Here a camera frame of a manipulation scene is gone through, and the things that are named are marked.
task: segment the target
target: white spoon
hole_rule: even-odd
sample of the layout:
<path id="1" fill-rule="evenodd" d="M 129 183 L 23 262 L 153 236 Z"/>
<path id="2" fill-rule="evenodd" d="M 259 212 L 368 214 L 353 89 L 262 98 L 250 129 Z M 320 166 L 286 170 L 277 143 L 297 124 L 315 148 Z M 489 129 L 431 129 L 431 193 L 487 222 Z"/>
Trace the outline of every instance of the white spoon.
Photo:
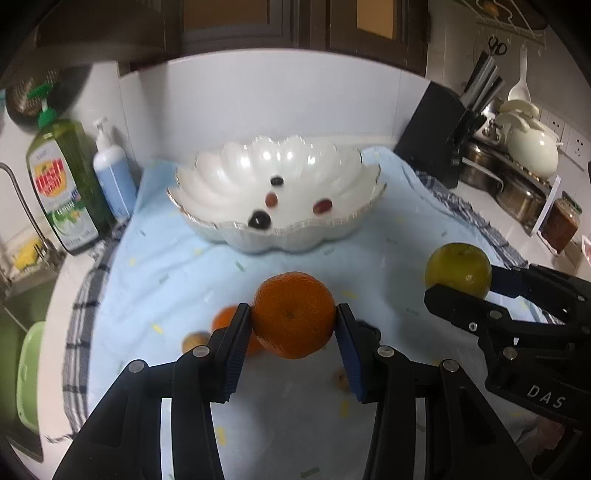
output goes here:
<path id="1" fill-rule="evenodd" d="M 519 67 L 521 70 L 521 77 L 519 82 L 509 90 L 509 100 L 525 100 L 531 102 L 530 91 L 527 88 L 527 46 L 523 44 L 519 50 Z"/>

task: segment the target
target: white bowl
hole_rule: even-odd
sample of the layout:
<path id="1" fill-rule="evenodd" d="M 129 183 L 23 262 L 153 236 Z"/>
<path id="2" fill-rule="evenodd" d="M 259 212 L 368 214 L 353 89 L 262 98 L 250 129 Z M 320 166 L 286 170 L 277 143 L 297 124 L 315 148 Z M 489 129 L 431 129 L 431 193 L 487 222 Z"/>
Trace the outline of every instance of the white bowl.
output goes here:
<path id="1" fill-rule="evenodd" d="M 192 167 L 177 169 L 177 187 L 167 193 L 189 226 L 209 241 L 246 253 L 300 252 L 361 225 L 386 187 L 377 183 L 379 171 L 379 165 L 363 165 L 354 148 L 298 136 L 279 143 L 258 137 L 249 145 L 228 142 L 221 151 L 197 154 Z M 274 176 L 284 184 L 272 186 Z M 265 205 L 268 193 L 277 195 L 274 208 Z M 315 215 L 314 204 L 326 198 L 332 210 Z M 270 228 L 248 226 L 255 210 L 269 214 Z"/>

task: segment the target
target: black knife block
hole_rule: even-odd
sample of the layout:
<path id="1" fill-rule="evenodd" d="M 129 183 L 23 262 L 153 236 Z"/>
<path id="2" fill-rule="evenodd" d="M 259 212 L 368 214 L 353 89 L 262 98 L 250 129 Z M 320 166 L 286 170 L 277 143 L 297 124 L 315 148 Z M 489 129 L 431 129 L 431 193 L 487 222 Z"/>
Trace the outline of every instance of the black knife block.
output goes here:
<path id="1" fill-rule="evenodd" d="M 452 189 L 460 177 L 460 152 L 471 136 L 466 125 L 472 115 L 455 92 L 431 82 L 394 153 L 412 168 L 425 171 Z"/>

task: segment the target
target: scissors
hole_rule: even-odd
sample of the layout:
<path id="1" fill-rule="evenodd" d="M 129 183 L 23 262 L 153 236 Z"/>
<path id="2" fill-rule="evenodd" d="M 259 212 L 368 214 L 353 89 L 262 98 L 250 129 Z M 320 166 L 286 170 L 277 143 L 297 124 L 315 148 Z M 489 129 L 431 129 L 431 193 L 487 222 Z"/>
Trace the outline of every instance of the scissors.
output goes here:
<path id="1" fill-rule="evenodd" d="M 488 47 L 491 50 L 491 55 L 504 55 L 507 53 L 507 45 L 503 42 L 499 42 L 499 39 L 494 35 L 488 39 Z"/>

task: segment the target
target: dish soap bottle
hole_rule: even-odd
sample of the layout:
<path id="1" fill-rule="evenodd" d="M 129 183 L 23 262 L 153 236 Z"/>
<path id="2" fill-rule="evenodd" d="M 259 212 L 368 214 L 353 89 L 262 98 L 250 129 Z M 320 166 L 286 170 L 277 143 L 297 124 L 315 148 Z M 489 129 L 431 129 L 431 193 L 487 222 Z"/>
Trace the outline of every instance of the dish soap bottle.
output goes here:
<path id="1" fill-rule="evenodd" d="M 98 152 L 92 164 L 111 212 L 118 222 L 124 222 L 134 211 L 135 183 L 129 173 L 125 151 L 105 132 L 106 120 L 103 117 L 94 123 L 99 135 L 96 137 Z"/>
<path id="2" fill-rule="evenodd" d="M 104 238 L 113 216 L 92 168 L 92 152 L 82 124 L 58 119 L 47 106 L 52 85 L 43 83 L 29 98 L 40 98 L 39 133 L 27 150 L 33 190 L 66 251 L 83 252 Z"/>

